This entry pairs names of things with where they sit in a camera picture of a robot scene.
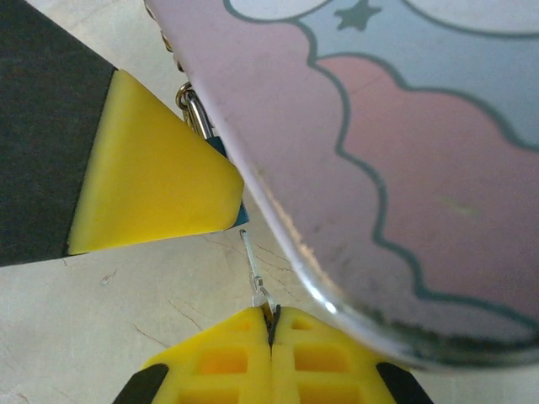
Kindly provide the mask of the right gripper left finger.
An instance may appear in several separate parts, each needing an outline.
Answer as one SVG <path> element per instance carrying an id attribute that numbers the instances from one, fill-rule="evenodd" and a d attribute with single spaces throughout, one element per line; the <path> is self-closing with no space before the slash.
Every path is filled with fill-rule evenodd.
<path id="1" fill-rule="evenodd" d="M 270 403 L 268 331 L 247 308 L 150 358 L 115 403 Z"/>

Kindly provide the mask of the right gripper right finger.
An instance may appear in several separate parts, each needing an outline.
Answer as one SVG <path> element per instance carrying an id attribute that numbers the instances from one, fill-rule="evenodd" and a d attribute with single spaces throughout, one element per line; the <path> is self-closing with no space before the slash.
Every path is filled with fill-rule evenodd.
<path id="1" fill-rule="evenodd" d="M 431 403 L 410 371 L 296 308 L 271 327 L 273 403 Z"/>

